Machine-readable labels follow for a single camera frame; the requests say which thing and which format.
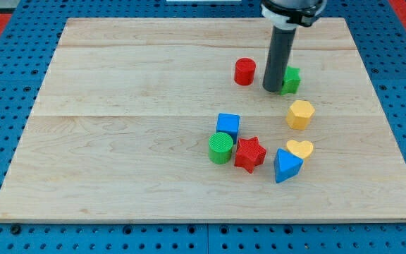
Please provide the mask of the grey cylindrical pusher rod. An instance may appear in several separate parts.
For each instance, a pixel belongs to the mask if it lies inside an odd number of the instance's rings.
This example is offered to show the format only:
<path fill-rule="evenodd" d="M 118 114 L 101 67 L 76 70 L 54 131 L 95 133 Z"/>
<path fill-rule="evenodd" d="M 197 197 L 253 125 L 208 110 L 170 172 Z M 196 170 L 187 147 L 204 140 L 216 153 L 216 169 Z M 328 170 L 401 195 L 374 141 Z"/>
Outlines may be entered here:
<path fill-rule="evenodd" d="M 274 27 L 271 33 L 269 53 L 263 77 L 263 88 L 268 92 L 280 92 L 288 65 L 296 29 L 282 30 Z"/>

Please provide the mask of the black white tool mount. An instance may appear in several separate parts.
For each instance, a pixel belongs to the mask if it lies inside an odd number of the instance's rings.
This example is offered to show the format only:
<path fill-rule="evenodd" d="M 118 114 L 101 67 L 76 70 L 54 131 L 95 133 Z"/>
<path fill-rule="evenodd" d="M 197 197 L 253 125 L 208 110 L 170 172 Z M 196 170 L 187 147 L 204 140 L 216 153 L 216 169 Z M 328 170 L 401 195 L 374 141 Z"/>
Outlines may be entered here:
<path fill-rule="evenodd" d="M 262 15 L 281 30 L 312 26 L 326 6 L 327 0 L 261 0 Z"/>

